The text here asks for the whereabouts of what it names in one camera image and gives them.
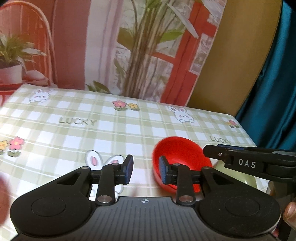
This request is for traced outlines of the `person's right hand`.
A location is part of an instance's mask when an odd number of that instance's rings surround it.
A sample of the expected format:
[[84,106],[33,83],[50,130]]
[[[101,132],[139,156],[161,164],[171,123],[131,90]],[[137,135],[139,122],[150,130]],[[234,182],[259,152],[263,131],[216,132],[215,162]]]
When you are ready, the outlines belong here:
[[290,202],[283,214],[283,220],[291,226],[293,229],[296,229],[296,203]]

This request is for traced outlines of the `person's left hand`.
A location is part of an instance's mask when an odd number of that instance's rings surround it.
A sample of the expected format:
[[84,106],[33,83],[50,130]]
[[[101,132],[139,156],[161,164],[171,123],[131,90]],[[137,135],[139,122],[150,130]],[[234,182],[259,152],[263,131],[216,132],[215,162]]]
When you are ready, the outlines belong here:
[[0,225],[2,225],[8,215],[10,210],[10,190],[4,177],[0,177]]

